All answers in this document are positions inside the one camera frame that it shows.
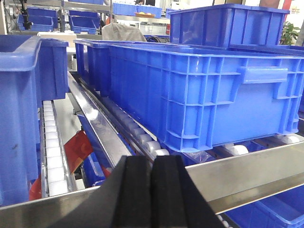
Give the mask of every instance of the red object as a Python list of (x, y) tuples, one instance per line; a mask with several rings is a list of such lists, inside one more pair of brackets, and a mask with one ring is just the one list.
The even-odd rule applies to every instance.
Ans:
[(171, 25), (167, 24), (167, 28), (166, 28), (166, 34), (170, 35), (170, 29), (171, 29)]
[(79, 131), (65, 144), (65, 151), (68, 166), (73, 173), (93, 152), (93, 148), (84, 131)]
[(41, 199), (41, 176), (35, 180), (32, 187), (29, 190), (29, 200)]
[(103, 173), (104, 173), (104, 176), (105, 176), (106, 178), (108, 178), (108, 177), (110, 176), (111, 172), (112, 172), (112, 168), (106, 168), (106, 167), (103, 166), (103, 165), (100, 165), (100, 167), (101, 167), (101, 170), (102, 170)]

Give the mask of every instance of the white roller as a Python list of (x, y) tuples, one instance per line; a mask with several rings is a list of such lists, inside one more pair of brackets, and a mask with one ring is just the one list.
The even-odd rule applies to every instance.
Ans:
[(44, 104), (44, 105), (48, 105), (48, 104), (51, 105), (52, 102), (51, 102), (51, 101), (43, 101), (43, 104)]
[(161, 148), (160, 144), (158, 143), (158, 141), (149, 141), (149, 142), (145, 142), (144, 146), (147, 148), (147, 150), (150, 153), (153, 153), (155, 150), (159, 150)]
[(296, 136), (293, 136), (293, 135), (287, 135), (287, 136), (284, 136), (281, 141), (285, 144), (293, 144), (293, 143), (298, 143), (300, 142), (300, 139)]
[(55, 120), (48, 120), (48, 121), (44, 122), (44, 126), (45, 127), (56, 126), (56, 122), (55, 122)]
[(169, 154), (169, 151), (167, 151), (166, 149), (160, 149), (160, 150), (153, 151), (152, 155), (154, 157), (157, 157), (157, 156), (166, 156), (166, 155), (170, 155), (170, 154)]
[(61, 156), (60, 147), (46, 148), (46, 151), (47, 151), (47, 158)]
[(47, 163), (47, 168), (48, 169), (63, 167), (61, 156), (47, 157), (47, 162), (48, 162)]
[(44, 132), (48, 133), (48, 132), (57, 132), (57, 127), (56, 126), (48, 126), (44, 128)]
[(227, 150), (229, 150), (233, 146), (234, 146), (233, 143), (228, 143), (228, 144), (223, 145), (223, 147), (225, 147)]
[(225, 228), (229, 228), (229, 223), (227, 221), (222, 221)]
[(220, 221), (223, 221), (223, 218), (220, 215), (217, 215), (217, 217)]
[(48, 132), (45, 135), (46, 135), (46, 140), (58, 139), (58, 133), (57, 132)]
[(235, 145), (230, 147), (228, 150), (233, 156), (249, 153), (248, 149), (243, 145)]
[(52, 104), (44, 104), (43, 105), (43, 109), (45, 108), (53, 108)]
[(130, 117), (126, 117), (126, 118), (122, 119), (122, 122), (123, 122), (125, 125), (128, 125), (129, 123), (134, 123), (134, 121), (133, 121), (132, 118), (130, 118)]
[(66, 180), (53, 182), (48, 185), (49, 195), (56, 196), (68, 193)]
[(43, 107), (43, 112), (45, 113), (45, 112), (52, 112), (53, 111), (53, 108), (51, 108), (51, 107)]
[(44, 121), (49, 121), (49, 120), (55, 120), (55, 117), (53, 115), (44, 116)]
[(145, 134), (146, 132), (144, 132), (143, 128), (139, 127), (139, 128), (134, 128), (133, 130), (131, 130), (132, 134), (137, 138), (139, 135), (141, 134)]
[(63, 181), (65, 179), (65, 171), (63, 167), (47, 169), (47, 174), (48, 183)]
[(59, 139), (46, 140), (46, 148), (59, 147)]
[(152, 138), (148, 134), (141, 134), (138, 136), (139, 141), (144, 144), (145, 142), (152, 141)]
[(124, 113), (123, 111), (119, 112), (119, 113), (117, 114), (117, 117), (118, 117), (118, 119), (120, 119), (120, 120), (123, 120), (124, 118), (129, 118), (129, 116), (128, 116), (126, 113)]
[(49, 116), (49, 115), (54, 116), (53, 111), (49, 111), (49, 112), (44, 112), (44, 113), (43, 113), (43, 116), (44, 116), (44, 117), (45, 117), (45, 116)]
[(132, 131), (133, 129), (139, 128), (139, 126), (135, 122), (129, 123), (127, 126), (130, 131)]

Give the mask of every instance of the roller conveyor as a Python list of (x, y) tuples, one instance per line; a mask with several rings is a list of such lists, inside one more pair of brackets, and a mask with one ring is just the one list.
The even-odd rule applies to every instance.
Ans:
[[(154, 156), (151, 155), (151, 149), (144, 146), (144, 143), (136, 137), (134, 131), (128, 128), (129, 122), (124, 123), (119, 119), (119, 115), (115, 112), (115, 110), (118, 110), (117, 106), (113, 104), (112, 101), (109, 99), (100, 99), (93, 90), (90, 90), (83, 82), (76, 81), (71, 74), (69, 74), (68, 79), (71, 91), (69, 95), (78, 105), (78, 107), (74, 108), (80, 108), (79, 110), (83, 112), (89, 121), (92, 131), (99, 139), (101, 147), (112, 167), (116, 166), (122, 156), (132, 156), (133, 153), (145, 155), (150, 163), (153, 162)], [(43, 111), (40, 112), (41, 119), (44, 118), (44, 116), (41, 116), (43, 113)], [(121, 141), (118, 134), (131, 146), (132, 151), (128, 150), (128, 146)], [(268, 144), (271, 148), (235, 157), (231, 156), (226, 148), (215, 147), (212, 151), (208, 152), (212, 155), (216, 154), (218, 156), (217, 158), (222, 159), (188, 166), (186, 170), (215, 213), (220, 214), (232, 208), (303, 185), (304, 167), (301, 161), (304, 159), (302, 152), (304, 142), (301, 142), (301, 137), (299, 137), (299, 141), (298, 143), (284, 145), (285, 143), (282, 143), (276, 137), (260, 139), (261, 144)], [(43, 181), (45, 182), (45, 196), (48, 196), (47, 166), (45, 166), (45, 164), (47, 164), (46, 156), (42, 157), (42, 159), (44, 159), (42, 170), (44, 170), (45, 174), (45, 181)], [(4, 218), (7, 216), (7, 213), (9, 213), (10, 216), (6, 218), (5, 222), (10, 221), (12, 227), (14, 227), (14, 224), (16, 225), (15, 227), (18, 227), (17, 224), (20, 224), (21, 221), (18, 221), (18, 219), (10, 220), (10, 218), (23, 217), (24, 220), (24, 213), (29, 208), (41, 208), (45, 211), (50, 209), (52, 211), (60, 210), (63, 212), (60, 215), (57, 213), (48, 215), (48, 218), (46, 218), (46, 215), (40, 211), (35, 215), (25, 216), (25, 220), (28, 219), (28, 221), (22, 221), (23, 224), (28, 225), (23, 227), (33, 227), (35, 222), (30, 220), (33, 220), (35, 216), (41, 216), (42, 218), (46, 218), (45, 223), (47, 223), (48, 221), (65, 216), (98, 188), (99, 187), (89, 188), (55, 197), (48, 197), (42, 200), (4, 207), (0, 210), (0, 217)], [(69, 205), (70, 208), (67, 208), (67, 205), (63, 203), (66, 200), (73, 202)]]

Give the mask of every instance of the crate rim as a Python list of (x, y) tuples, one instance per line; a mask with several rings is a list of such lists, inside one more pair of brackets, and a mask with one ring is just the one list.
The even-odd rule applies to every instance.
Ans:
[(245, 6), (240, 4), (222, 4), (222, 5), (215, 5), (215, 6), (205, 6), (193, 9), (183, 9), (178, 11), (168, 12), (168, 15), (171, 14), (179, 14), (179, 13), (188, 13), (194, 11), (201, 11), (201, 10), (218, 10), (218, 9), (239, 9), (239, 10), (254, 10), (254, 11), (266, 11), (271, 13), (283, 13), (283, 14), (290, 14), (289, 10), (286, 9), (275, 9), (269, 7), (261, 7), (261, 6)]
[(127, 49), (133, 49), (133, 50), (143, 50), (143, 51), (153, 51), (153, 52), (158, 52), (158, 53), (164, 53), (164, 54), (170, 54), (170, 55), (176, 55), (176, 56), (189, 56), (189, 57), (225, 57), (225, 58), (255, 58), (255, 59), (304, 59), (304, 56), (278, 56), (278, 55), (273, 55), (273, 54), (265, 54), (265, 56), (259, 56), (257, 55), (258, 53), (252, 52), (252, 55), (234, 55), (232, 52), (234, 51), (229, 51), (229, 50), (223, 50), (226, 51), (227, 54), (191, 54), (191, 53), (180, 53), (180, 52), (173, 52), (173, 51), (162, 51), (162, 50), (153, 50), (149, 48), (139, 48), (139, 47), (128, 47), (128, 46), (123, 46), (123, 45), (109, 45), (112, 47), (118, 47), (118, 48), (127, 48)]

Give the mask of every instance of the white roller wheel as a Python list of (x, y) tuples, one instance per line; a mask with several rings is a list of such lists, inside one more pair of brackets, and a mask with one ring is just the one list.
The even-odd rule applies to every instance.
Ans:
[(233, 156), (249, 153), (248, 149), (243, 145), (235, 145), (230, 147), (228, 150)]
[(48, 120), (48, 121), (44, 122), (44, 126), (45, 127), (56, 126), (56, 122), (55, 122), (55, 120)]
[(65, 171), (63, 167), (48, 169), (47, 174), (47, 181), (49, 183), (63, 181), (65, 179)]
[(44, 116), (44, 121), (55, 120), (53, 115)]
[(283, 135), (283, 134), (276, 134), (276, 135), (274, 135), (274, 137), (277, 138), (277, 139), (283, 139), (285, 137), (285, 135)]
[(293, 135), (287, 135), (287, 136), (284, 136), (281, 141), (285, 144), (293, 144), (293, 143), (298, 143), (300, 142), (300, 139), (296, 136), (293, 136)]
[(136, 138), (138, 138), (139, 135), (146, 133), (146, 132), (144, 132), (143, 128), (141, 128), (141, 127), (134, 128), (131, 132)]
[(154, 157), (157, 157), (157, 156), (166, 156), (166, 155), (170, 155), (170, 154), (169, 154), (169, 151), (167, 151), (166, 149), (160, 149), (160, 150), (153, 151), (152, 155)]
[(140, 135), (138, 136), (138, 139), (139, 139), (139, 141), (140, 141), (142, 144), (144, 144), (145, 142), (152, 141), (151, 136), (148, 135), (148, 134), (140, 134)]
[(47, 168), (48, 169), (63, 167), (61, 156), (47, 157), (47, 162), (48, 162), (47, 163)]
[(45, 116), (54, 116), (54, 113), (53, 113), (53, 111), (44, 112), (44, 113), (43, 113), (43, 116), (44, 116), (44, 117), (45, 117)]
[(145, 142), (144, 146), (150, 153), (153, 153), (155, 150), (159, 150), (161, 148), (157, 141)]
[(225, 147), (227, 150), (229, 150), (233, 146), (234, 146), (233, 143), (228, 143), (228, 144), (223, 145), (223, 147)]
[(130, 123), (134, 123), (134, 121), (130, 117), (126, 117), (126, 118), (122, 119), (122, 122), (127, 126)]
[(225, 228), (229, 228), (230, 227), (227, 221), (222, 221), (222, 223), (223, 223), (223, 225), (224, 225)]
[(59, 147), (59, 139), (46, 140), (46, 148)]
[(53, 108), (52, 107), (43, 107), (43, 112), (52, 112)]
[(49, 195), (55, 196), (63, 193), (67, 193), (67, 182), (66, 180), (49, 183), (48, 185)]
[(220, 221), (223, 221), (223, 218), (220, 215), (217, 215), (217, 217)]
[(137, 123), (129, 123), (128, 124), (128, 129), (130, 130), (130, 131), (132, 131), (133, 129), (136, 129), (136, 128), (139, 128), (139, 126), (137, 125)]
[(57, 132), (48, 132), (48, 133), (45, 133), (45, 135), (46, 135), (46, 140), (58, 139), (58, 133)]
[(119, 112), (117, 114), (118, 119), (123, 120), (125, 118), (128, 118), (128, 115), (126, 113), (124, 113), (123, 111)]
[(44, 104), (44, 105), (48, 105), (48, 104), (51, 105), (52, 102), (51, 102), (51, 101), (43, 101), (43, 104)]

